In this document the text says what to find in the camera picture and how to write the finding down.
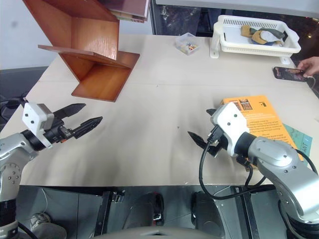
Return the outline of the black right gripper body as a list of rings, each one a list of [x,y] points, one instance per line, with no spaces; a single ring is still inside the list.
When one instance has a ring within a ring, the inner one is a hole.
[[[220,150],[227,149],[228,140],[224,135],[224,131],[218,125],[216,125],[207,138],[207,144],[205,152],[208,152],[213,157],[216,157]]]

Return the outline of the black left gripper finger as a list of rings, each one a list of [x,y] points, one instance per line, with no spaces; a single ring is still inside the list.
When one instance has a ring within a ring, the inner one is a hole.
[[[70,104],[66,107],[63,107],[53,113],[54,120],[62,120],[63,118],[70,117],[76,113],[78,113],[80,110],[82,110],[86,104],[84,103],[76,103],[76,104]]]
[[[101,121],[103,117],[96,117],[81,123],[74,129],[74,138],[78,139],[88,132],[92,131]]]

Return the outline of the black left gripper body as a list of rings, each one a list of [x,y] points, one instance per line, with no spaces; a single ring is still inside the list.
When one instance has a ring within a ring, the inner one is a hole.
[[[55,118],[51,128],[45,130],[44,136],[50,143],[64,142],[73,137],[73,131],[64,126],[64,121]]]

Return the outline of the person's bare hand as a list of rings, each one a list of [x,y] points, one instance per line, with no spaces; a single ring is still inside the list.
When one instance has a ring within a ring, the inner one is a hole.
[[[297,69],[304,72],[304,77],[310,77],[319,73],[319,57],[314,56],[299,62]]]

